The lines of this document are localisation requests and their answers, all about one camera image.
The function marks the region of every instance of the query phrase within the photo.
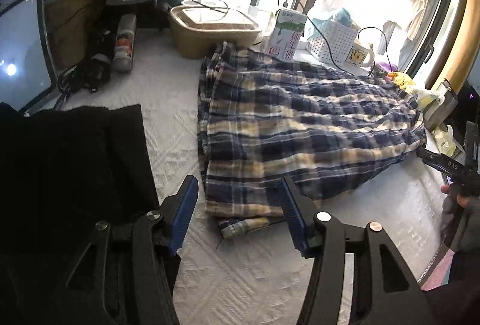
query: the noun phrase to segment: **metal screw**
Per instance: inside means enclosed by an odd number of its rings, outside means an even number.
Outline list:
[[[324,211],[321,211],[320,213],[317,213],[317,218],[321,221],[321,222],[327,222],[327,221],[330,221],[330,219],[332,218],[332,216]]]
[[[158,210],[152,210],[147,213],[147,218],[150,220],[159,219],[160,212]]]
[[[95,224],[95,229],[97,229],[98,231],[103,231],[107,228],[109,224],[107,223],[107,221],[99,221]]]
[[[382,225],[378,222],[370,222],[369,224],[370,229],[373,231],[381,231],[382,230]]]

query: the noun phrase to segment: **computer screen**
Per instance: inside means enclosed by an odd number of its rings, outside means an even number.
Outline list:
[[[38,25],[41,5],[39,0],[20,0],[0,15],[0,102],[17,111],[52,86],[43,26]]]

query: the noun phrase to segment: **storage box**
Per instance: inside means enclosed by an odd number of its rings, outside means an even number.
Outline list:
[[[187,58],[202,58],[213,43],[223,41],[249,47],[261,32],[248,15],[232,9],[177,6],[170,10],[169,20],[173,42]]]
[[[100,17],[105,0],[49,0],[45,20],[55,68],[68,69],[82,60],[88,47],[88,34]]]
[[[318,26],[318,29],[328,41],[335,63],[343,64],[355,42],[357,30],[352,27],[346,27],[339,22],[332,20],[324,21],[321,26]],[[332,58],[330,57],[327,43],[316,29],[314,34],[308,38],[307,42],[306,49],[311,55],[313,55],[318,61],[332,64]]]

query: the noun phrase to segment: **plaid blanket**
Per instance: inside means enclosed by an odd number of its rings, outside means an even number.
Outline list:
[[[198,95],[206,210],[225,238],[283,220],[275,184],[284,175],[325,199],[426,140],[415,97],[392,82],[226,42],[204,58]]]

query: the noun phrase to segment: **bed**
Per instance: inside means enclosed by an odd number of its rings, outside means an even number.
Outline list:
[[[139,30],[131,74],[114,74],[91,94],[80,91],[63,109],[110,109],[140,103],[147,148],[160,200],[176,193],[185,175],[200,180],[197,157],[197,89],[200,60],[182,58],[167,32]],[[433,142],[429,137],[430,148]],[[322,202],[340,221],[378,221],[421,277],[440,245],[441,174],[410,156],[357,190]],[[285,223],[223,240],[205,214],[202,188],[183,248],[173,295],[182,324],[294,324],[313,259],[292,244]],[[339,323],[347,324],[352,260],[347,258]]]

